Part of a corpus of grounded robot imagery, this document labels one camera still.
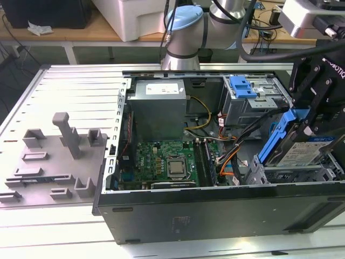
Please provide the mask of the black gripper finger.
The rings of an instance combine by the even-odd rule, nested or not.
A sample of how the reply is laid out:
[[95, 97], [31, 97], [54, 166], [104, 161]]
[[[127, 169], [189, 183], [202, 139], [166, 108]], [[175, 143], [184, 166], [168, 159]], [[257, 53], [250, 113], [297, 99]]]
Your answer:
[[318, 115], [321, 96], [317, 84], [321, 76], [320, 63], [296, 63], [289, 82], [292, 105], [289, 113], [294, 119], [288, 123], [288, 141], [305, 142], [314, 135], [313, 123]]

